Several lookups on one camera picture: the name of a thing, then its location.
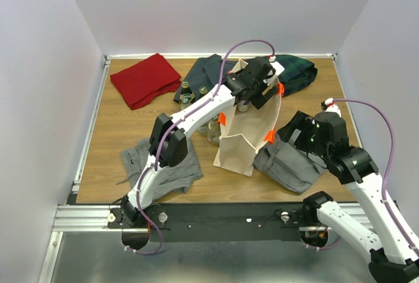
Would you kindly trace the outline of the red soda can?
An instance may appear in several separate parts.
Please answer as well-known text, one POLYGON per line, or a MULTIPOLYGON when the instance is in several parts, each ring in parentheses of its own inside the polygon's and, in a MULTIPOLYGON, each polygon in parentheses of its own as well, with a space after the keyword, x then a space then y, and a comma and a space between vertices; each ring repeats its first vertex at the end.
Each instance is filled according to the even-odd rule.
POLYGON ((238 103, 237 110, 239 113, 245 113, 248 111, 249 107, 250 107, 250 102, 243 100, 238 103))

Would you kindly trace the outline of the beige canvas tote bag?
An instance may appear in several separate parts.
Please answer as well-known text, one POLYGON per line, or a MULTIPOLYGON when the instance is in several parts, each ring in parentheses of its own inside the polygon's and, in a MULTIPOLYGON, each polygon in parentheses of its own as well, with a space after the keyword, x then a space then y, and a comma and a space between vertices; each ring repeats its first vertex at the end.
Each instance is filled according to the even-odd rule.
MULTIPOLYGON (((233 67, 231 73, 235 77, 248 76, 253 79, 262 76, 261 82, 249 81, 248 84, 261 88, 269 72, 268 60, 256 57, 252 60, 240 59, 233 67)), ((253 161, 260 149, 266 143, 274 143, 274 130, 280 114, 283 86, 278 78, 278 93, 268 101, 260 110, 255 109, 250 102, 247 112, 239 113, 238 100, 233 107, 224 110, 219 115, 221 136, 219 149, 213 165, 231 172, 246 176, 253 173, 253 161)))

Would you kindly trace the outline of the green Perrier bottle yellow label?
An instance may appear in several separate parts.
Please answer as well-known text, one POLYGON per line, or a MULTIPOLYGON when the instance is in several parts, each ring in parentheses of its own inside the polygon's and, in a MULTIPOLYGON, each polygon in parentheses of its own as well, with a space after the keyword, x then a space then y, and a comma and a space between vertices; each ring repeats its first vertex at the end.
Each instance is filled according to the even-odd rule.
POLYGON ((204 97, 208 93, 208 89, 206 86, 202 86, 199 89, 199 98, 204 97))

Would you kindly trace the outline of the clear Chang soda bottle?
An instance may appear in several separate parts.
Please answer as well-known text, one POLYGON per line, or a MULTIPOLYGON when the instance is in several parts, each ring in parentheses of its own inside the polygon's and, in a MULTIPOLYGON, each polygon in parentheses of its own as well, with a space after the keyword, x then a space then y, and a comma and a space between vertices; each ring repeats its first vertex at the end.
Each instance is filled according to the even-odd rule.
POLYGON ((213 145, 219 145, 221 127, 219 125, 219 115, 212 117, 208 122, 207 139, 213 145))
POLYGON ((199 135, 202 136, 207 136, 208 135, 208 125, 207 124, 203 124, 201 125, 197 131, 196 131, 199 135))

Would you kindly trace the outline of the green Perrier bottle red label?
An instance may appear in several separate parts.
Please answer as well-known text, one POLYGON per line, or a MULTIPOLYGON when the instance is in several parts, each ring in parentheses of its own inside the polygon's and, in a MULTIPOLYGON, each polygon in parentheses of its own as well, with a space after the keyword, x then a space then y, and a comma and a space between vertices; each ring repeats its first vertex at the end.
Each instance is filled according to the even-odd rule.
POLYGON ((185 108, 193 104, 195 101, 196 101, 196 98, 195 98, 194 92, 189 86, 189 82, 183 81, 181 83, 181 93, 179 97, 179 103, 180 103, 179 110, 180 111, 184 110, 185 108))

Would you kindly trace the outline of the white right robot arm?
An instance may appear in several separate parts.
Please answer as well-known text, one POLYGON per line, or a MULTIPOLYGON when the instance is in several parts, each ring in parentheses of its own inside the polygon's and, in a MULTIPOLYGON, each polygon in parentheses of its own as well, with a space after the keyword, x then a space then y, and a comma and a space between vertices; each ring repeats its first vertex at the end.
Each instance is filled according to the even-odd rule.
POLYGON ((311 117, 301 111, 278 135, 288 142, 298 132, 295 146, 325 163, 326 169, 353 194, 372 229, 346 213, 327 193, 303 200, 301 217, 309 225, 332 228, 367 262, 376 282, 418 281, 418 237, 384 189, 384 179, 366 150, 350 145, 345 120, 335 112, 311 117))

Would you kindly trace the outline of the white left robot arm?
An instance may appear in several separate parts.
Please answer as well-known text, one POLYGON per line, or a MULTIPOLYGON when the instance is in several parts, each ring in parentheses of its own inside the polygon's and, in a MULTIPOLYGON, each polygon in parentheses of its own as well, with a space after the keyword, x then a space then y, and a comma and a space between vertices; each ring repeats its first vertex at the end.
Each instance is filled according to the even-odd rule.
POLYGON ((203 98, 171 116, 160 114, 150 137, 150 148, 132 190, 122 198, 123 220, 131 227, 144 221, 156 190, 168 178, 168 170, 177 168, 189 155, 187 142, 206 121, 225 113, 242 101, 262 108, 274 96, 281 97, 279 76, 285 68, 274 59, 256 57, 251 63, 240 60, 203 98))

